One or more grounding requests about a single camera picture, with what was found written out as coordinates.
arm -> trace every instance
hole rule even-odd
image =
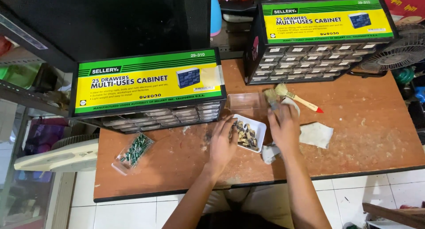
[[[294,226],[303,229],[331,229],[299,148],[298,112],[293,105],[279,104],[276,115],[278,121],[269,109],[272,137],[282,152],[285,163]]]
[[[209,161],[168,218],[163,229],[193,229],[198,224],[212,188],[236,151],[238,132],[235,127],[232,141],[229,142],[229,131],[235,122],[232,117],[233,115],[224,118],[215,126],[211,137]]]

paint brush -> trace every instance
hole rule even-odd
[[[264,96],[266,96],[266,99],[268,103],[270,104],[270,108],[277,116],[278,115],[277,112],[279,112],[279,105],[277,102],[278,95],[276,94],[276,91],[274,89],[268,89],[264,91]]]
[[[276,88],[274,89],[276,94],[282,97],[288,97],[291,98],[295,101],[300,102],[301,104],[303,104],[304,106],[306,106],[307,108],[317,112],[317,113],[323,113],[322,109],[317,107],[316,105],[303,100],[302,98],[296,96],[294,93],[291,93],[288,91],[288,88],[286,87],[285,83],[280,83],[276,86]]]

hand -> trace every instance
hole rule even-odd
[[[218,175],[221,174],[226,165],[230,162],[238,146],[238,131],[236,127],[233,127],[232,141],[229,142],[229,131],[233,123],[237,120],[238,119],[233,118],[233,115],[229,115],[219,121],[212,132],[213,136],[211,137],[210,160],[208,161],[208,166]]]
[[[276,110],[278,121],[271,109],[268,110],[268,118],[274,143],[285,155],[299,150],[300,123],[298,111],[293,105],[280,103],[278,105],[279,108]]]

green and yellow label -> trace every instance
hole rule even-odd
[[[393,37],[379,0],[263,4],[268,43]]]
[[[80,63],[75,113],[221,95],[214,50]]]

barcode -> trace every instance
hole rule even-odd
[[[368,29],[368,32],[385,31],[385,28]]]
[[[212,90],[214,87],[200,87],[200,88],[194,88],[193,91],[204,91],[204,90]]]

